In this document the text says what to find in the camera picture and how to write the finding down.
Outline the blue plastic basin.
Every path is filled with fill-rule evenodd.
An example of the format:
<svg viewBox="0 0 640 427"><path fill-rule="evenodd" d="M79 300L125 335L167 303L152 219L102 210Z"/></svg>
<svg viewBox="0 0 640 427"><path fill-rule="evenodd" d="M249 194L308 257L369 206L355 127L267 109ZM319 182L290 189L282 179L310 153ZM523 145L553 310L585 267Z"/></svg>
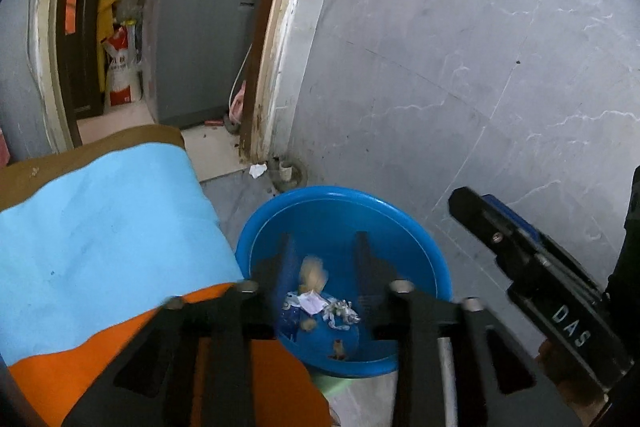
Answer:
<svg viewBox="0 0 640 427"><path fill-rule="evenodd" d="M244 225L235 256L244 277L252 277L281 248L294 251L299 260L317 257L329 275L323 297L350 301L362 315L355 254L360 232L367 234L372 255L387 261L397 277L440 300L451 299L449 269L430 234L388 202L345 187L305 187L265 202ZM279 329L278 338L314 373L368 378L397 369L395 343L372 339L364 323L340 331L319 320L311 332L298 331L295 341L281 336ZM330 358L337 339L343 340L345 361Z"/></svg>

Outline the blue snack wrapper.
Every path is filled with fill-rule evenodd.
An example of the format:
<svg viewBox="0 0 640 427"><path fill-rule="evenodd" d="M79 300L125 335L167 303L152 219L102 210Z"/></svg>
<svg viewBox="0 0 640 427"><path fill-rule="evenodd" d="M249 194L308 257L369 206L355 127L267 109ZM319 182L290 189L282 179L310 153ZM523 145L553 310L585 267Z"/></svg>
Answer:
<svg viewBox="0 0 640 427"><path fill-rule="evenodd" d="M292 303L292 301L285 301L282 305L278 321L280 335L295 341L299 331L301 316L302 308L299 305Z"/></svg>

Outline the blue orange table cloth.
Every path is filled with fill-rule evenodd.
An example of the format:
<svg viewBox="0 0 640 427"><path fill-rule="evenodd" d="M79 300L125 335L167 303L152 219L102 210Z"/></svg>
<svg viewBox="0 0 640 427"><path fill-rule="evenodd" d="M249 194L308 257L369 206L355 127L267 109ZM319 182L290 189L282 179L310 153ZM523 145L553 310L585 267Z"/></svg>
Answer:
<svg viewBox="0 0 640 427"><path fill-rule="evenodd" d="M1 372L29 418L66 415L172 297L243 277L186 151L106 154L1 210ZM252 343L253 426L329 426L324 396L273 338Z"/></svg>

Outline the red white wrapper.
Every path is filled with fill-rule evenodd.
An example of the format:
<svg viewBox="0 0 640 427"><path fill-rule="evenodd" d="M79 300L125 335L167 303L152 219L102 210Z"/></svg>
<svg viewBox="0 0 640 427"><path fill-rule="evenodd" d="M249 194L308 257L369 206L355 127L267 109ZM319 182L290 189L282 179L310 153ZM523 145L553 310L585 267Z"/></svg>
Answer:
<svg viewBox="0 0 640 427"><path fill-rule="evenodd" d="M322 320L331 329L349 329L360 322L360 316L352 309L352 303L347 300L330 298L322 310Z"/></svg>

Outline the white blue wrapper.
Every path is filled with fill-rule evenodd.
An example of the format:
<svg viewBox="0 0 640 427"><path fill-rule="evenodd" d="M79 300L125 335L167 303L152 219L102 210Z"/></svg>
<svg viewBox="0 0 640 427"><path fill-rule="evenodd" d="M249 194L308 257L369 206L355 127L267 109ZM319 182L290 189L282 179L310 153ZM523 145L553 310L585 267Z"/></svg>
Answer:
<svg viewBox="0 0 640 427"><path fill-rule="evenodd" d="M311 317L321 313L329 306L329 301L324 299L317 291L306 291L306 293L297 295L296 298L302 310Z"/></svg>

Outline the potato slice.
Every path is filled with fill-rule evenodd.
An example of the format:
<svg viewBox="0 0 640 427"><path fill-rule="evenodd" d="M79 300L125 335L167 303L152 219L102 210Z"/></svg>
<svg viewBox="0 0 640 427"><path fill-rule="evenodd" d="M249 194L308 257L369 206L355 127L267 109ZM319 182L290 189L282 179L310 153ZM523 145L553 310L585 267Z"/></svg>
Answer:
<svg viewBox="0 0 640 427"><path fill-rule="evenodd" d="M323 268L322 260L317 257L307 256L300 266L298 290L301 294L314 291L321 294L328 283L329 275Z"/></svg>

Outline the brown under cloth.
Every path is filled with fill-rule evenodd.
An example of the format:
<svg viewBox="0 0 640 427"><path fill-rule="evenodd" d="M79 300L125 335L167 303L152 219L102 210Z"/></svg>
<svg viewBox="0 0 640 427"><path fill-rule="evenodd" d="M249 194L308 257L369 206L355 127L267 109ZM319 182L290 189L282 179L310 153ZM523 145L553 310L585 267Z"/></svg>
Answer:
<svg viewBox="0 0 640 427"><path fill-rule="evenodd" d="M162 124L124 129L73 150L16 162L1 169L1 210L32 197L41 187L64 174L84 168L106 154L146 143L164 143L186 148L181 132Z"/></svg>

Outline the red white rice sack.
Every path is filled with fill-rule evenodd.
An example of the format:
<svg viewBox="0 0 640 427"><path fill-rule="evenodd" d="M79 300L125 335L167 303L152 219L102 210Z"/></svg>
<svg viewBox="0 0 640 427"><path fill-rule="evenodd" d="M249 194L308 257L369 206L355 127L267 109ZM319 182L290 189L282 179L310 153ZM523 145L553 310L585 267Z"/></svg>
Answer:
<svg viewBox="0 0 640 427"><path fill-rule="evenodd" d="M108 57L105 107L112 108L139 102L142 88L134 47L134 25L119 26L103 43Z"/></svg>

